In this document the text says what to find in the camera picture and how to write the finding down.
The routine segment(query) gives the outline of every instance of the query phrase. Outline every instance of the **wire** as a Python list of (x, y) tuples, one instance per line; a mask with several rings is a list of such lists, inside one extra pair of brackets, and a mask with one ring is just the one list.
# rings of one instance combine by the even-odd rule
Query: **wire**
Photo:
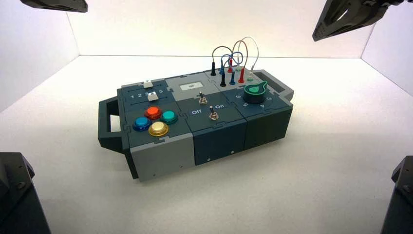
[[(228, 56), (228, 59), (227, 59), (227, 61), (226, 61), (225, 63), (223, 63), (223, 62), (222, 62), (222, 59), (223, 59), (225, 56)], [(231, 55), (229, 55), (229, 54), (224, 54), (224, 55), (221, 56), (221, 67), (220, 67), (220, 72), (219, 72), (219, 74), (222, 75), (222, 73), (224, 72), (225, 64), (229, 61), (229, 58), (230, 58), (230, 57), (231, 57)]]
[(248, 61), (248, 48), (247, 48), (247, 46), (246, 46), (246, 43), (245, 43), (243, 40), (238, 40), (237, 42), (235, 42), (234, 46), (232, 47), (232, 51), (234, 51), (235, 46), (237, 45), (238, 42), (240, 43), (240, 44), (238, 45), (238, 51), (240, 51), (241, 42), (244, 43), (245, 50), (246, 50), (246, 59), (245, 59), (245, 65), (246, 65), (246, 62)]
[(260, 57), (260, 50), (258, 49), (257, 42), (254, 40), (254, 38), (252, 38), (252, 37), (250, 37), (250, 36), (246, 36), (246, 37), (244, 37), (243, 39), (241, 39), (241, 41), (244, 41), (245, 39), (251, 39), (251, 40), (254, 42), (255, 47), (257, 48), (257, 58), (255, 59), (255, 62), (254, 62), (254, 64), (251, 66), (251, 70), (250, 70), (250, 72), (252, 72), (252, 71), (254, 70), (255, 64), (256, 64), (257, 61), (258, 61), (258, 58)]
[(240, 64), (244, 61), (244, 56), (243, 56), (243, 54), (242, 54), (241, 52), (237, 51), (237, 52), (232, 53), (232, 55), (228, 58), (228, 61), (229, 61), (230, 59), (233, 59), (233, 58), (234, 58), (234, 54), (240, 54), (240, 55), (241, 55), (241, 59), (242, 59), (241, 62), (233, 60), (234, 63), (236, 63), (237, 66), (238, 66), (238, 65), (240, 65)]
[(220, 45), (220, 46), (218, 46), (217, 48), (215, 48), (215, 49), (212, 51), (212, 62), (214, 61), (214, 52), (215, 52), (218, 48), (227, 48), (229, 51), (231, 51), (231, 54), (232, 54), (232, 50), (231, 50), (231, 49), (229, 49), (229, 48), (226, 47), (226, 46)]

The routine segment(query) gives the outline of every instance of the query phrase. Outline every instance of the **yellow push button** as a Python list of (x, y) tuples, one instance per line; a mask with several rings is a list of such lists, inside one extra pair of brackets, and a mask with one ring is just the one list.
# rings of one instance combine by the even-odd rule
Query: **yellow push button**
[(149, 134), (154, 137), (160, 137), (165, 135), (169, 131), (168, 125), (163, 122), (155, 122), (149, 127)]

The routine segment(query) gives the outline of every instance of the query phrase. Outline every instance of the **carrying handle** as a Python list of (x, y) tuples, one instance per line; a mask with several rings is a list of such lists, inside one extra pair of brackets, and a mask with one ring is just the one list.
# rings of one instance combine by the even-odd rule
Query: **carrying handle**
[(97, 138), (103, 148), (122, 153), (122, 132), (111, 132), (111, 115), (119, 116), (117, 97), (99, 102)]

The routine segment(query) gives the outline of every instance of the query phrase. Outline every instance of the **white wire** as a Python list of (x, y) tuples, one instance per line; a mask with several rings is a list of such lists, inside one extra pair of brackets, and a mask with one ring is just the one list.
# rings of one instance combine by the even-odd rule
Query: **white wire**
[[(241, 39), (241, 40), (243, 41), (244, 39), (247, 39), (247, 38), (251, 39), (251, 40), (254, 42), (255, 47), (257, 48), (257, 58), (255, 59), (255, 62), (254, 62), (254, 64), (251, 66), (251, 70), (250, 70), (250, 72), (252, 72), (252, 71), (254, 70), (255, 64), (256, 64), (257, 61), (258, 61), (258, 57), (260, 56), (260, 50), (258, 49), (257, 42), (256, 42), (252, 37), (246, 36), (246, 37), (244, 37), (244, 38)], [(238, 44), (238, 51), (240, 50), (240, 46), (241, 46), (241, 43)]]

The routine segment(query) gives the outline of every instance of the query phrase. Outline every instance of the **white wall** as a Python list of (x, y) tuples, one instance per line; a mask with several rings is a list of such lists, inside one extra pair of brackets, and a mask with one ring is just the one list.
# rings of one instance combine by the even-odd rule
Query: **white wall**
[(363, 60), (413, 95), (413, 4), (391, 6), (374, 27)]
[(0, 1), (0, 112), (78, 56), (65, 12)]
[(208, 56), (254, 36), (262, 56), (359, 58), (372, 27), (313, 42), (325, 0), (88, 0), (69, 13), (82, 55)]

